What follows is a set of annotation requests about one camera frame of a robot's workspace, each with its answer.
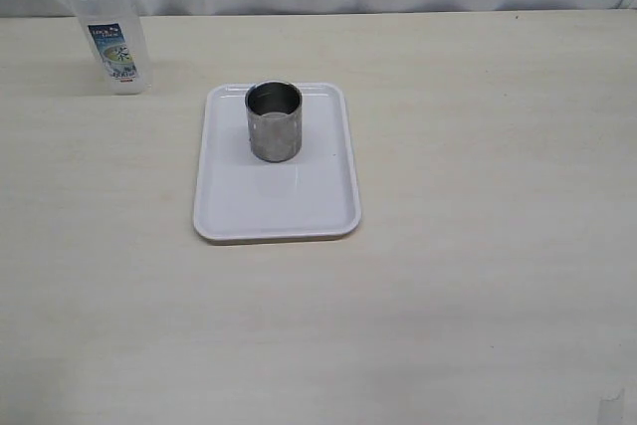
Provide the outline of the stainless steel cup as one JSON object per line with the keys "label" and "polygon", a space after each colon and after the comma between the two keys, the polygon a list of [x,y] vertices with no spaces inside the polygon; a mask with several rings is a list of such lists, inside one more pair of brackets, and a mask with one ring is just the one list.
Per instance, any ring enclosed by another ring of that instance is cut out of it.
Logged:
{"label": "stainless steel cup", "polygon": [[267,162],[295,157],[303,144],[303,96],[293,84],[267,81],[252,85],[245,94],[249,144],[252,153]]}

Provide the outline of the white rectangular plastic tray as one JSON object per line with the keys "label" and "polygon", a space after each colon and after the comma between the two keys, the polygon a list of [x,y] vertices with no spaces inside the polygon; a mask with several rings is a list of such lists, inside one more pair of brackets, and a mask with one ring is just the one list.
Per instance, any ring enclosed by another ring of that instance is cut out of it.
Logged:
{"label": "white rectangular plastic tray", "polygon": [[362,210],[347,107],[341,89],[300,83],[303,145],[271,163],[250,150],[246,84],[225,84],[206,98],[193,226],[217,243],[340,238]]}

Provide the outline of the clear plastic pitcher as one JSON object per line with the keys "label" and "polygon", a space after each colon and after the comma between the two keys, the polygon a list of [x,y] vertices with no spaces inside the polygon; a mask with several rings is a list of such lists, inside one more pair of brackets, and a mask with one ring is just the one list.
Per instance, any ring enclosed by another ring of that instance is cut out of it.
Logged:
{"label": "clear plastic pitcher", "polygon": [[67,0],[106,84],[116,95],[135,95],[151,84],[151,66],[134,0]]}

